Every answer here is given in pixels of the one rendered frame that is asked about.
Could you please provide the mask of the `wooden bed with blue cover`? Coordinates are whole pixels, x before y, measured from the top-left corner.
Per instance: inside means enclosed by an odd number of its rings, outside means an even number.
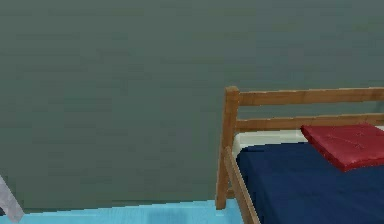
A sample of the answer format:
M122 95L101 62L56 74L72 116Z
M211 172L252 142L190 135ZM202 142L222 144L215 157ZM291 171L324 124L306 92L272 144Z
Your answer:
M244 224L384 224L384 165L342 172L302 125L368 123L384 113L238 118L241 106L384 101L384 87L242 92L226 88L215 206L235 198Z

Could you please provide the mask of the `red pillow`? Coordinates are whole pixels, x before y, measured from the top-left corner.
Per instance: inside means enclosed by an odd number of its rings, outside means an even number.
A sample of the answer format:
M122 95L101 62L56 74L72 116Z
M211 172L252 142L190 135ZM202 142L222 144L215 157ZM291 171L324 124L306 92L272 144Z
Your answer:
M342 172L384 165L384 130L376 126L368 123L302 125L300 130L306 140Z

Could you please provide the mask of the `grey slanted panel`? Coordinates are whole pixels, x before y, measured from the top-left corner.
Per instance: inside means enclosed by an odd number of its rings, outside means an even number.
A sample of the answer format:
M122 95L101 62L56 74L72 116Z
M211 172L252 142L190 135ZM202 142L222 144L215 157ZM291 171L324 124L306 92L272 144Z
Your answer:
M13 223L19 223L24 216L24 211L18 203L10 188L0 175L0 208Z

